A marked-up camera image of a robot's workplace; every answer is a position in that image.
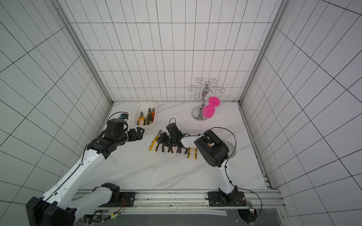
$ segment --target metal rail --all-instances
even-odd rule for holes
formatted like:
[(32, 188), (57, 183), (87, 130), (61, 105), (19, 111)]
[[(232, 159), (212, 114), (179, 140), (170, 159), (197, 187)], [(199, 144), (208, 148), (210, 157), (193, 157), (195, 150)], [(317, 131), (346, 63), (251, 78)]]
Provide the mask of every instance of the metal rail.
[(75, 46), (77, 47), (78, 51), (80, 52), (80, 55), (83, 57), (83, 59), (85, 60), (85, 63), (87, 65), (87, 67), (90, 69), (93, 77), (96, 79), (96, 82), (98, 83), (99, 87), (102, 89), (104, 95), (106, 96), (107, 100), (109, 103), (112, 103), (112, 99), (108, 93), (108, 91), (106, 90), (102, 80), (100, 79), (96, 69), (94, 68), (91, 59), (89, 58), (89, 56), (87, 55), (84, 46), (82, 45), (82, 43), (80, 42), (77, 34), (75, 33), (75, 30), (73, 29), (67, 15), (65, 14), (62, 5), (59, 3), (58, 0), (50, 0), (50, 2), (52, 3), (55, 11), (58, 12), (58, 16), (61, 18), (65, 29), (67, 29), (70, 38), (73, 40)]
[(280, 24), (282, 16), (284, 15), (284, 12), (287, 9), (289, 3), (290, 3), (290, 0), (283, 0), (281, 2), (281, 4), (280, 4), (279, 8), (278, 8), (278, 11), (277, 11), (276, 16), (275, 16), (275, 18), (273, 20), (273, 23), (271, 24), (271, 28), (270, 28), (267, 36), (266, 36), (266, 39), (265, 39), (265, 41), (264, 41), (264, 43), (262, 45), (261, 51), (259, 52), (258, 58), (257, 58), (257, 60), (255, 62), (255, 65), (253, 66), (253, 69), (252, 69), (252, 71), (250, 73), (250, 76), (249, 76), (249, 78), (247, 80), (245, 88), (244, 88), (244, 90), (243, 90), (243, 92), (241, 94), (241, 97), (239, 99), (240, 103), (243, 101), (243, 99), (245, 97), (245, 94), (246, 94), (246, 92), (247, 92), (247, 90), (248, 90), (248, 88), (249, 88), (249, 86), (251, 84), (251, 81), (255, 77), (256, 72), (258, 71), (261, 60), (263, 59), (263, 57), (264, 57), (264, 55), (265, 55), (271, 41), (272, 41), (272, 38), (273, 38), (275, 32), (278, 29), (278, 26)]
[[(125, 190), (121, 192), (135, 192), (134, 206), (126, 208), (124, 213), (144, 214), (144, 213), (191, 213), (190, 211), (209, 210), (208, 212), (192, 212), (213, 214), (214, 210), (223, 209), (247, 209), (247, 206), (225, 206), (211, 207), (206, 199), (207, 193), (217, 190)], [(252, 190), (257, 193), (263, 204), (263, 209), (284, 209), (285, 204), (280, 191), (274, 190)], [(75, 199), (92, 192), (92, 190), (79, 190)], [(261, 206), (259, 198), (249, 191), (243, 191), (245, 199), (252, 202), (253, 207), (259, 209)], [(114, 213), (119, 207), (98, 207), (95, 210), (104, 210), (103, 214)]]

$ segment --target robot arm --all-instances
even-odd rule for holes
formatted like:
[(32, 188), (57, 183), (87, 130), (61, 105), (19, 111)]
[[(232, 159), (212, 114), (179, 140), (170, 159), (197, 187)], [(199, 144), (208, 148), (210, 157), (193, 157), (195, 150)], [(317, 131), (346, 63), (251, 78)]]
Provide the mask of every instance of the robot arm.
[(225, 204), (232, 201), (238, 190), (232, 186), (226, 176), (225, 171), (230, 175), (227, 166), (229, 158), (227, 145), (210, 129), (201, 135), (183, 134), (177, 128), (176, 123), (166, 126), (169, 135), (164, 132), (157, 139), (157, 142), (167, 147), (177, 146), (179, 148), (197, 147), (206, 162), (212, 167), (218, 167), (222, 173), (224, 183), (220, 186), (219, 191), (222, 193), (222, 199)]
[(117, 205), (121, 200), (119, 187), (103, 184), (96, 191), (72, 201), (75, 193), (89, 175), (116, 150), (128, 141), (141, 140), (144, 129), (128, 130), (127, 114), (107, 122), (107, 128), (85, 150), (82, 158), (41, 198), (33, 197), (26, 204), (30, 225), (73, 225), (75, 221), (94, 208), (102, 205)]

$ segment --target white marble surface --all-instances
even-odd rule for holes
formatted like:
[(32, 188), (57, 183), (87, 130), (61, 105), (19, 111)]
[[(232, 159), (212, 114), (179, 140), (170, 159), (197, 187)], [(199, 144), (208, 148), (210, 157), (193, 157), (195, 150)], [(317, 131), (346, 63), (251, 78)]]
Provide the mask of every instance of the white marble surface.
[[(138, 102), (116, 103), (111, 114), (117, 111), (127, 111), (133, 117)], [(255, 153), (251, 146), (243, 119), (237, 103), (222, 102), (216, 108), (215, 115), (204, 122), (198, 122), (191, 117), (191, 109), (199, 103), (195, 102), (157, 102), (155, 126), (145, 130), (141, 141), (128, 142), (119, 146), (86, 180), (82, 189), (93, 189), (103, 183), (111, 182), (121, 189), (218, 189), (223, 183), (222, 175), (217, 167), (211, 167), (198, 152), (190, 159), (183, 153), (173, 154), (161, 151), (161, 146), (155, 152), (155, 146), (149, 151), (149, 146), (161, 129), (166, 131), (170, 118), (176, 118), (176, 125), (182, 133), (203, 133), (212, 127), (225, 127), (231, 130), (237, 139), (237, 153), (228, 162), (230, 179), (238, 187), (246, 189), (266, 189)], [(135, 128), (132, 118), (130, 128)], [(235, 143), (233, 136), (224, 129), (213, 129), (222, 139)]]

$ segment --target black mounting bracket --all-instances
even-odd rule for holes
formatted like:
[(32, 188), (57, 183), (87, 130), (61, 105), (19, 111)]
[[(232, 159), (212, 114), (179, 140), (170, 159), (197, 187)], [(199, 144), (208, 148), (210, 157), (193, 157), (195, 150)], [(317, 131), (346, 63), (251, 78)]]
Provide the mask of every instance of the black mounting bracket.
[(109, 188), (112, 191), (111, 200), (108, 203), (101, 205), (101, 207), (122, 207), (122, 199), (126, 201), (124, 207), (133, 206), (136, 195), (135, 192), (120, 192), (119, 186), (111, 183), (104, 183), (101, 185), (101, 187)]
[(235, 197), (230, 200), (229, 202), (225, 203), (225, 199), (222, 197), (225, 193), (218, 191), (218, 192), (208, 192), (208, 200), (209, 206), (247, 206), (247, 202), (245, 200), (245, 195), (243, 192), (238, 191), (235, 194)]

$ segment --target orange-handled pliers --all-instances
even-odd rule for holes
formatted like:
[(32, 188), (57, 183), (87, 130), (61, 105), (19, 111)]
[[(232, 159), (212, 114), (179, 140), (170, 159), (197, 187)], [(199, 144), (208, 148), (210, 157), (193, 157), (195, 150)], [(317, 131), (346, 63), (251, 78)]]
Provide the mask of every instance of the orange-handled pliers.
[(151, 121), (154, 121), (155, 120), (155, 108), (152, 108), (151, 114), (152, 114), (152, 120)]
[(137, 125), (140, 125), (139, 123), (141, 122), (141, 120), (143, 120), (143, 125), (144, 125), (144, 124), (145, 124), (145, 120), (144, 120), (144, 116), (143, 116), (143, 112), (142, 112), (142, 111), (141, 111), (141, 113), (139, 114)]

